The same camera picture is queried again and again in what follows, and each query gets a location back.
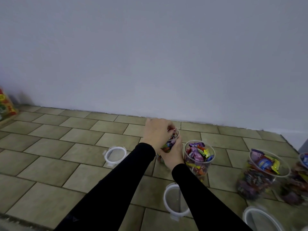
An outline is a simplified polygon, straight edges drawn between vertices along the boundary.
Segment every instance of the round lid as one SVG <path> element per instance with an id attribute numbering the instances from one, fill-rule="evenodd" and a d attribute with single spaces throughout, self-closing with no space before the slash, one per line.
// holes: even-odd
<path id="1" fill-rule="evenodd" d="M 266 210 L 257 207 L 247 207 L 243 212 L 243 221 L 253 231 L 284 231 L 279 221 Z"/>
<path id="2" fill-rule="evenodd" d="M 119 164 L 127 155 L 125 147 L 110 147 L 108 151 L 104 151 L 103 155 L 108 166 Z"/>
<path id="3" fill-rule="evenodd" d="M 163 200 L 170 217 L 176 221 L 190 212 L 178 184 L 171 183 L 166 187 Z"/>

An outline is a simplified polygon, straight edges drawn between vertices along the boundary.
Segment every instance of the black sleeve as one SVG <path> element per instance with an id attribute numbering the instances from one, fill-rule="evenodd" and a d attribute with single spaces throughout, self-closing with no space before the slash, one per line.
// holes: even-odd
<path id="1" fill-rule="evenodd" d="M 154 157 L 155 150 L 151 145 L 139 143 L 54 230 L 100 230 L 103 227 L 118 230 L 137 186 Z"/>
<path id="2" fill-rule="evenodd" d="M 210 228 L 206 224 L 208 222 L 215 224 L 217 230 L 229 230 L 230 227 L 236 230 L 251 230 L 241 218 L 210 192 L 185 164 L 175 166 L 172 177 L 179 184 L 199 230 Z"/>

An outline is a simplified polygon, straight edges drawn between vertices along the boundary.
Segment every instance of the white plastic lid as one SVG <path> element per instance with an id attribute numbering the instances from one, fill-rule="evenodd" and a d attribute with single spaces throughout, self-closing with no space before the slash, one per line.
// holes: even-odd
<path id="1" fill-rule="evenodd" d="M 178 184 L 171 183 L 166 186 L 163 201 L 170 212 L 170 218 L 179 221 L 180 217 L 187 216 L 190 212 Z"/>
<path id="2" fill-rule="evenodd" d="M 103 155 L 108 166 L 114 166 L 121 163 L 121 161 L 126 157 L 127 151 L 125 147 L 110 147 L 108 151 L 104 151 Z"/>
<path id="3" fill-rule="evenodd" d="M 253 231 L 284 231 L 279 221 L 265 209 L 250 206 L 243 212 L 243 221 Z"/>

